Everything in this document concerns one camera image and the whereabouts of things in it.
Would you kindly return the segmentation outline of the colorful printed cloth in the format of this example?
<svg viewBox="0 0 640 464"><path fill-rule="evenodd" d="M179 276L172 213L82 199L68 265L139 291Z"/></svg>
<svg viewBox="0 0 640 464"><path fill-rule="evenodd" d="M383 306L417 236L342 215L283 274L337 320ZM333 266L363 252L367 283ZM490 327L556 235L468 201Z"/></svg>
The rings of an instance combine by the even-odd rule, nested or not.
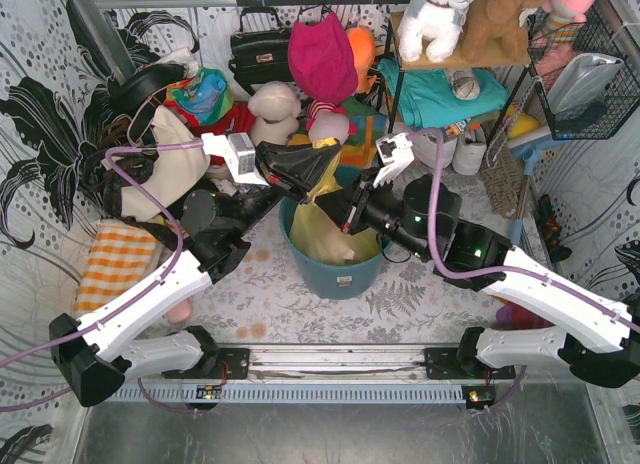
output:
<svg viewBox="0 0 640 464"><path fill-rule="evenodd" d="M188 127L211 126L220 121L234 103L224 74L201 68L194 77L167 87L164 106L181 117Z"/></svg>

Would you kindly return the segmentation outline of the black round hat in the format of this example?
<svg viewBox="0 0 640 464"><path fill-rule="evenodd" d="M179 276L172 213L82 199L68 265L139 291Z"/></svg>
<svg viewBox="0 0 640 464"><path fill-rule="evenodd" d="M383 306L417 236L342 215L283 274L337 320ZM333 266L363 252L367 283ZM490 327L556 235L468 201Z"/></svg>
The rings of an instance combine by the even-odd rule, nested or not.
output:
<svg viewBox="0 0 640 464"><path fill-rule="evenodd" d="M116 114L133 115L144 101L169 84L183 80L187 68L178 63L149 65L122 84L107 86L111 110Z"/></svg>

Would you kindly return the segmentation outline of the teal folded cloth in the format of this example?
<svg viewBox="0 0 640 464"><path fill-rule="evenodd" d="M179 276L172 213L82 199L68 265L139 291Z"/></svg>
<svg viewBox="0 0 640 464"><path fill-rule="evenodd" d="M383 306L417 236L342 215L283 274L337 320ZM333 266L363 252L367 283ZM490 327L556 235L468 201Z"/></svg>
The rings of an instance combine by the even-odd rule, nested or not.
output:
<svg viewBox="0 0 640 464"><path fill-rule="evenodd" d="M418 128L447 127L501 110L508 91L490 71L473 72L480 86L479 96L462 100L454 95L442 69L405 71L393 121Z"/></svg>

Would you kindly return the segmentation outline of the yellow trash bag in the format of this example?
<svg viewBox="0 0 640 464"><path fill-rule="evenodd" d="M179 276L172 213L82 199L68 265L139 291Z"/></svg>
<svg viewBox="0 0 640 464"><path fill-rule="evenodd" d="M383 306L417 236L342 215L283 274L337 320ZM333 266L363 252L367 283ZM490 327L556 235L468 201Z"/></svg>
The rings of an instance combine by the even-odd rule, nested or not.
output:
<svg viewBox="0 0 640 464"><path fill-rule="evenodd" d="M380 246L374 230L343 234L315 203L317 197L342 189L334 177L341 154L339 141L325 138L314 142L312 148L336 151L337 155L329 161L327 169L308 193L309 202L296 207L289 233L291 242L305 256L327 265L355 265L375 257L380 253Z"/></svg>

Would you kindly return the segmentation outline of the orange plush toy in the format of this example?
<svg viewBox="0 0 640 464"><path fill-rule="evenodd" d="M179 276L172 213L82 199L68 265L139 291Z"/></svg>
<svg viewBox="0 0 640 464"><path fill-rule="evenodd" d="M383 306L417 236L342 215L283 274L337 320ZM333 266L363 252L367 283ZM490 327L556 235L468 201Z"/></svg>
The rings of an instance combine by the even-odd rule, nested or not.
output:
<svg viewBox="0 0 640 464"><path fill-rule="evenodd" d="M354 56L354 68L358 77L356 94L369 93L377 77L369 73L375 61L375 40L373 33L366 27L352 27L346 30L347 38Z"/></svg>

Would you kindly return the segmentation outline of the pink doll striped hat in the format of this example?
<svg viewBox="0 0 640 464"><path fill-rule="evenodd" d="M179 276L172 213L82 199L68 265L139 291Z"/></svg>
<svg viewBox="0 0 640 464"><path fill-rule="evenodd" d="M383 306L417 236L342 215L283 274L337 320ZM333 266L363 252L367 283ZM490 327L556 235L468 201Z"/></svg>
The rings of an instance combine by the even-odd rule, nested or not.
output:
<svg viewBox="0 0 640 464"><path fill-rule="evenodd" d="M346 110L335 104L314 100L307 109L308 137L312 144L333 138L340 144L345 144L356 131Z"/></svg>

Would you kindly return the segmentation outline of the white plush dog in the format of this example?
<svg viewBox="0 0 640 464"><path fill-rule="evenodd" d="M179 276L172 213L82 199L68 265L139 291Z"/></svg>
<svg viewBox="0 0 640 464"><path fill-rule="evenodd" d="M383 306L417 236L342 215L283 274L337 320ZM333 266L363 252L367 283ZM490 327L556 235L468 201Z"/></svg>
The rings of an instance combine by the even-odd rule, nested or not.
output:
<svg viewBox="0 0 640 464"><path fill-rule="evenodd" d="M454 52L474 0L410 0L398 28L398 53L405 63L424 55L432 63Z"/></svg>

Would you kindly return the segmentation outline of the beige chenille mop head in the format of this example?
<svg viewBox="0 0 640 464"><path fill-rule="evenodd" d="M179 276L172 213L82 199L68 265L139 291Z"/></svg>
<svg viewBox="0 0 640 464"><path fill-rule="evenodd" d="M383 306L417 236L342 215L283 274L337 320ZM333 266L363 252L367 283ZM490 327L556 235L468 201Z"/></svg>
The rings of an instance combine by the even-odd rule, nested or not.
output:
<svg viewBox="0 0 640 464"><path fill-rule="evenodd" d="M513 217L520 198L523 168L504 146L500 151L490 149L483 158L480 177L492 211L502 217Z"/></svg>

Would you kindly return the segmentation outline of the magenta cloth bag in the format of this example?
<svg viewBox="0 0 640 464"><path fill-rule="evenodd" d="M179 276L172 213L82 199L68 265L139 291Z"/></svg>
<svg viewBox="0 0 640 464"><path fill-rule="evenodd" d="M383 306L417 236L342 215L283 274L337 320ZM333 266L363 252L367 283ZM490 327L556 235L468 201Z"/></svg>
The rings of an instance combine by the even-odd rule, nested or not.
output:
<svg viewBox="0 0 640 464"><path fill-rule="evenodd" d="M315 24L294 23L287 59L295 83L314 100L339 104L356 91L353 51L333 11Z"/></svg>

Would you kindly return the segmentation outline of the teal trash bin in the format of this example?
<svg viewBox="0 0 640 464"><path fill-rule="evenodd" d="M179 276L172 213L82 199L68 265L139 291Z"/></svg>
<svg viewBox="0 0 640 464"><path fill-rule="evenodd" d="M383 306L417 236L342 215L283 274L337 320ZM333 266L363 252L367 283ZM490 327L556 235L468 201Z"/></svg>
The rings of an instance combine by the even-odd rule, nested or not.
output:
<svg viewBox="0 0 640 464"><path fill-rule="evenodd" d="M291 242L289 233L294 220L294 213L299 204L285 198L279 210L280 228L286 243L291 248L297 269L307 288L321 298L346 300L359 296L369 289L383 265L382 252L390 243L377 237L380 253L360 264L335 266L322 264L302 254Z"/></svg>

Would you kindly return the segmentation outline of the brown teddy bear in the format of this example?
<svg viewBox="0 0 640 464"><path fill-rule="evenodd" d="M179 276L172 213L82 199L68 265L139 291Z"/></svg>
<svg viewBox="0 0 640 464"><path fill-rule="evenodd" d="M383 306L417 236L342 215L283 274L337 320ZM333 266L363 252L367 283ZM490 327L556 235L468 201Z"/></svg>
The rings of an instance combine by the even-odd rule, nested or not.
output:
<svg viewBox="0 0 640 464"><path fill-rule="evenodd" d="M549 0L474 0L469 7L461 39L461 55L476 62L486 51L487 43L496 40L510 61L528 56L529 15Z"/></svg>

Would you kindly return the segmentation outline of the rainbow striped bag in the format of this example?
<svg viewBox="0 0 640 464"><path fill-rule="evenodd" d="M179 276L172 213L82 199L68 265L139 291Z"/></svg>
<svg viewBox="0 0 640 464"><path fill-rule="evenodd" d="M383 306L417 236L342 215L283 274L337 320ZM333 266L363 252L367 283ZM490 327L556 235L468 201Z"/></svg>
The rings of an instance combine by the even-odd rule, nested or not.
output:
<svg viewBox="0 0 640 464"><path fill-rule="evenodd" d="M356 133L342 145L340 164L356 168L367 168L371 165L376 153L375 141L387 129L387 117L372 107L349 98L337 105L344 108L350 121L356 125ZM311 144L307 131L308 115L299 130L289 139L288 145Z"/></svg>

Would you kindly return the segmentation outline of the striped colourful sock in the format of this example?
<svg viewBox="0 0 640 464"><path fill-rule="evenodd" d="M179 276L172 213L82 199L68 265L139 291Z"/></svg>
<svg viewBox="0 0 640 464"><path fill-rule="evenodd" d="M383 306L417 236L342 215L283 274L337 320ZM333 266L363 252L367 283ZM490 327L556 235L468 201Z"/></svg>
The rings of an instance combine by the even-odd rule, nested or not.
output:
<svg viewBox="0 0 640 464"><path fill-rule="evenodd" d="M504 330L544 329L553 326L553 323L513 303L503 305L496 312L496 320Z"/></svg>

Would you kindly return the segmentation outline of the silver pouch in basket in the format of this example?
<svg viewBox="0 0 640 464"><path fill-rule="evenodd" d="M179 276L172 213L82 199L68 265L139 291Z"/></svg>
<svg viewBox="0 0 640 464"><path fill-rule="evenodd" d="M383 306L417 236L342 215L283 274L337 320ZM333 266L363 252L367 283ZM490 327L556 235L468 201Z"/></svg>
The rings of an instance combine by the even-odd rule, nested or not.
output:
<svg viewBox="0 0 640 464"><path fill-rule="evenodd" d="M594 101L624 65L619 57L582 53L573 58L547 93L554 114Z"/></svg>

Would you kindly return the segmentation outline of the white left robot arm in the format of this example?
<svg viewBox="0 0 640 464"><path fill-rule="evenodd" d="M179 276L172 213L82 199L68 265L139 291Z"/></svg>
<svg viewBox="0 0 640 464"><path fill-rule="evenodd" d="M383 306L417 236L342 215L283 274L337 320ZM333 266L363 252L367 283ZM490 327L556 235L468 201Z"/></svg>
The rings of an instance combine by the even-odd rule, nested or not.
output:
<svg viewBox="0 0 640 464"><path fill-rule="evenodd" d="M208 190L187 195L180 219L171 221L176 249L141 282L79 318L61 314L49 325L51 357L79 404L95 406L127 381L164 372L207 375L218 366L219 347L200 326L159 339L139 334L176 304L218 283L242 262L244 238L283 197L306 198L340 154L337 143L253 145L247 134L205 134L159 146L161 155L197 149L225 159L237 184L233 196Z"/></svg>

